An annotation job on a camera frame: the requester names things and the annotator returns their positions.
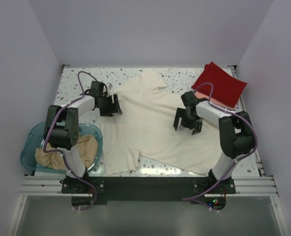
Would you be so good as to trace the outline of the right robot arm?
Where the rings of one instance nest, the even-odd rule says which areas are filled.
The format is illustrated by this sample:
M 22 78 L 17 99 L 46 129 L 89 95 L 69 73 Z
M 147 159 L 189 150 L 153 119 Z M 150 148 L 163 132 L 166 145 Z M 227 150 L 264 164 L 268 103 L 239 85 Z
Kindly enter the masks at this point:
M 192 130 L 192 134 L 202 131 L 203 121 L 219 128 L 221 155 L 216 165 L 208 173 L 207 187 L 212 193 L 219 193 L 224 180 L 232 176 L 234 166 L 244 156 L 257 147 L 257 138 L 247 112 L 234 112 L 219 107 L 207 98 L 197 98 L 192 91 L 181 96 L 184 108 L 177 108 L 174 129 L 180 124 Z

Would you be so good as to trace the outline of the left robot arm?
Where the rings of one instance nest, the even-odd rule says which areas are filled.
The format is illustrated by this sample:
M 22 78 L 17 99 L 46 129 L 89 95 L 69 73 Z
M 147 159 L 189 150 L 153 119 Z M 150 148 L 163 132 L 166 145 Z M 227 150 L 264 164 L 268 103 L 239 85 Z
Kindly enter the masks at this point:
M 90 181 L 84 177 L 85 164 L 81 161 L 76 143 L 79 139 L 79 117 L 94 109 L 102 117 L 122 114 L 118 95 L 109 94 L 103 82 L 92 81 L 78 98 L 65 105 L 51 105 L 47 111 L 44 128 L 45 153 L 56 152 L 62 158 L 66 175 L 74 178 L 73 188 L 79 193 L 89 190 Z

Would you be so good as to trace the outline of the cream white t-shirt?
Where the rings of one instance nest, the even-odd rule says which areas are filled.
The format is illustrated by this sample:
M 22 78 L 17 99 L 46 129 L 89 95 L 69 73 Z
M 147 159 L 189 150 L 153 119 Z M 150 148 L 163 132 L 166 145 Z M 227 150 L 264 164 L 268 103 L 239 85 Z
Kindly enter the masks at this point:
M 222 151 L 218 128 L 207 121 L 198 134 L 174 128 L 183 103 L 166 87 L 148 69 L 115 89 L 122 114 L 100 119 L 106 175 L 136 170 L 140 156 L 199 175 L 215 166 Z

